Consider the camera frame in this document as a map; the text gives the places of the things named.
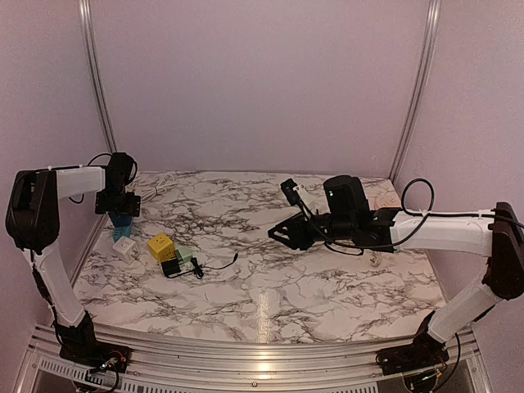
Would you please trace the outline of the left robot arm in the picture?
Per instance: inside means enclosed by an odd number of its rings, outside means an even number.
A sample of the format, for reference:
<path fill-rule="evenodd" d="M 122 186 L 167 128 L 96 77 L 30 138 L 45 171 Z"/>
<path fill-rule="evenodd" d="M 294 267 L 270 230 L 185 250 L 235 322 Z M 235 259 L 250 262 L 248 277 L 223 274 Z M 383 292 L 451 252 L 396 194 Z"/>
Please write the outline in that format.
<path fill-rule="evenodd" d="M 95 213 L 108 215 L 117 228 L 126 228 L 140 214 L 141 197 L 126 189 L 137 170 L 134 158 L 115 152 L 105 165 L 47 167 L 16 174 L 6 230 L 30 264 L 57 325 L 77 328 L 86 314 L 61 260 L 59 201 L 93 193 Z"/>

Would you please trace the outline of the teal power strip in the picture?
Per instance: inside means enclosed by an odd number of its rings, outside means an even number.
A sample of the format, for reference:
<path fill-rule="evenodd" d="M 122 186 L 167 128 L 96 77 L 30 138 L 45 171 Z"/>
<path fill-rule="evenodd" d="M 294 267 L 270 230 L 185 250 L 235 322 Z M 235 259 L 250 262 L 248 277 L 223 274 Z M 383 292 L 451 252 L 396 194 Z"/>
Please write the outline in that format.
<path fill-rule="evenodd" d="M 113 230 L 113 241 L 117 242 L 122 237 L 130 238 L 131 237 L 131 233 L 132 233 L 132 227 L 133 227 L 132 224 L 128 224 L 128 225 L 125 225 L 125 226 L 116 226 L 116 227 L 114 227 L 114 230 Z"/>

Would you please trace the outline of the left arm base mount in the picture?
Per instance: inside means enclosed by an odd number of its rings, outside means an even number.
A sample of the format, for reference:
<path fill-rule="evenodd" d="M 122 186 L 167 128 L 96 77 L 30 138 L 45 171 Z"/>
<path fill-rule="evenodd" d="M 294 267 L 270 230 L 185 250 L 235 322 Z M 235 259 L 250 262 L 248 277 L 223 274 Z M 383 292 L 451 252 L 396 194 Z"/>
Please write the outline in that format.
<path fill-rule="evenodd" d="M 67 327 L 57 321 L 53 323 L 53 327 L 61 346 L 59 355 L 62 359 L 89 366 L 94 372 L 110 369 L 125 373 L 131 349 L 127 346 L 99 341 L 89 313 L 85 313 L 76 327 Z"/>

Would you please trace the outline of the white cube socket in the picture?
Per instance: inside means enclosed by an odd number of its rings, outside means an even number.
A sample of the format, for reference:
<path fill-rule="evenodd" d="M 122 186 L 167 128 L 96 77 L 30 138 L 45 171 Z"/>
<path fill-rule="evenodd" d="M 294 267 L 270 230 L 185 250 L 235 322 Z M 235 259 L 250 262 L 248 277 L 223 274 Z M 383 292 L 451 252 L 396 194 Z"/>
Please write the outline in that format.
<path fill-rule="evenodd" d="M 137 243 L 129 237 L 120 237 L 112 246 L 113 251 L 125 263 L 130 264 L 140 256 Z"/>

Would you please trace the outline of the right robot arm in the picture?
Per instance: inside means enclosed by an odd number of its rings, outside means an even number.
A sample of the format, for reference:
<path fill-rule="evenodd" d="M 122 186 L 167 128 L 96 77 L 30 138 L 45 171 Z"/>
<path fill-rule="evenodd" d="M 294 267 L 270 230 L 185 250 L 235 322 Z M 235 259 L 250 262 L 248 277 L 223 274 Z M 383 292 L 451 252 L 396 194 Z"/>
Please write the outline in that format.
<path fill-rule="evenodd" d="M 320 214 L 308 207 L 293 179 L 284 181 L 281 189 L 300 211 L 268 235 L 292 250 L 306 251 L 324 242 L 358 251 L 456 251 L 487 259 L 479 278 L 425 318 L 405 351 L 414 367 L 425 365 L 458 330 L 499 302 L 523 294 L 523 225 L 506 202 L 493 210 L 461 213 L 438 213 L 431 207 L 413 211 L 405 206 L 371 210 L 361 181 L 337 175 L 323 184 L 329 211 Z"/>

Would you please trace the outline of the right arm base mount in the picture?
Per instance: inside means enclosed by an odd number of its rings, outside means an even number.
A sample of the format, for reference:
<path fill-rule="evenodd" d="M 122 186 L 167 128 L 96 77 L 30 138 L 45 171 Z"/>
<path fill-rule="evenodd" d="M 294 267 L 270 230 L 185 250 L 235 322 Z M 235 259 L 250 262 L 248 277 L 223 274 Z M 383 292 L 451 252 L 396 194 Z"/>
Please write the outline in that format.
<path fill-rule="evenodd" d="M 393 346 L 377 352 L 375 361 L 384 375 L 406 373 L 443 364 L 449 360 L 445 343 L 431 337 L 428 332 L 429 323 L 435 313 L 432 311 L 423 319 L 409 344 Z"/>

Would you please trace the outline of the blue cube socket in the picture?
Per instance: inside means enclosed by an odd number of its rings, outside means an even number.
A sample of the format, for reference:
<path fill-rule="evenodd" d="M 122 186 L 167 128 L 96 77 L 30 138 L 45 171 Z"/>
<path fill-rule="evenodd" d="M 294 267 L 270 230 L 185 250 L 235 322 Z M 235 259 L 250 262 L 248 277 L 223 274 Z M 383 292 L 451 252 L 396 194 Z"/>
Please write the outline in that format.
<path fill-rule="evenodd" d="M 109 217 L 115 228 L 127 228 L 133 224 L 133 216 L 110 212 Z"/>

